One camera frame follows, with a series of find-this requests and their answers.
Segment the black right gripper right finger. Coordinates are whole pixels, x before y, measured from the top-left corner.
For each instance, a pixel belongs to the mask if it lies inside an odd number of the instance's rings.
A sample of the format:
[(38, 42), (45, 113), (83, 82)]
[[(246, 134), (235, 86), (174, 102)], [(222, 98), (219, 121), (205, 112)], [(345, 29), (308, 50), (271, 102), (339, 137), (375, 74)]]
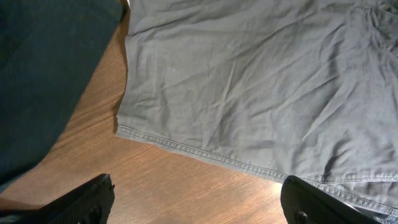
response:
[(284, 180), (280, 203), (288, 224), (378, 224), (294, 175)]

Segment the black printed t-shirt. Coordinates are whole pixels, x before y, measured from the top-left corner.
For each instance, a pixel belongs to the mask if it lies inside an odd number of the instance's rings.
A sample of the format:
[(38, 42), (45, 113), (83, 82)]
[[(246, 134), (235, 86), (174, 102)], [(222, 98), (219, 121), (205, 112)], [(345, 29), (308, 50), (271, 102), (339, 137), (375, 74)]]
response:
[(65, 129), (125, 5), (1, 0), (1, 188), (34, 168)]

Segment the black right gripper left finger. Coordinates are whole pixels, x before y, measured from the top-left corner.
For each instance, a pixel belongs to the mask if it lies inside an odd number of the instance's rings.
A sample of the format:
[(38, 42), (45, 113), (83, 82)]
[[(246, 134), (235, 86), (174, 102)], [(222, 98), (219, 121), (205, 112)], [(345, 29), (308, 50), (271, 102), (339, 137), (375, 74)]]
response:
[(114, 203), (109, 174), (100, 174), (37, 210), (2, 210), (1, 224), (107, 224)]

